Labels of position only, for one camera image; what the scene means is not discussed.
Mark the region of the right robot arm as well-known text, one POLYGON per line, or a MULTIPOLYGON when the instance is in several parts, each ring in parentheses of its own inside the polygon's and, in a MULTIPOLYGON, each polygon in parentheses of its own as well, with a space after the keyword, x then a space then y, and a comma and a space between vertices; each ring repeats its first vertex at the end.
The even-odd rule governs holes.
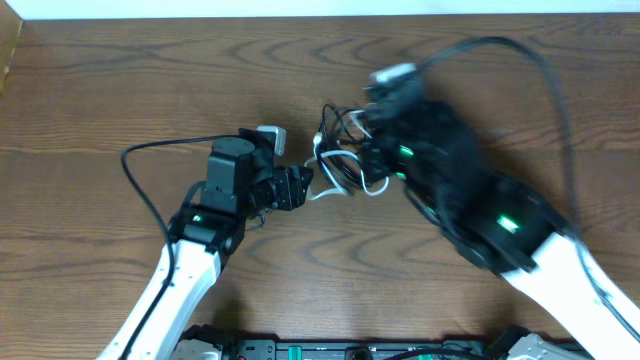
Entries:
POLYGON ((544 308, 596 359, 639 356, 639 309, 529 186, 492 168, 472 129, 428 101, 417 74, 376 75, 366 174, 395 174, 414 206, 475 266, 544 308))

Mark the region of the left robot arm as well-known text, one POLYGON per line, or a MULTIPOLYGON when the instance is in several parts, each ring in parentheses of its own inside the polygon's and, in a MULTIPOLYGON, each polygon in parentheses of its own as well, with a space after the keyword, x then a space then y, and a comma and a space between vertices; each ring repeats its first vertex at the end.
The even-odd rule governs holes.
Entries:
POLYGON ((284 152, 284 129, 260 126, 206 140, 212 145, 206 177, 189 188, 170 221, 159 223, 165 245, 158 265, 103 359, 170 358, 247 222, 305 203, 312 169, 274 163, 284 152))

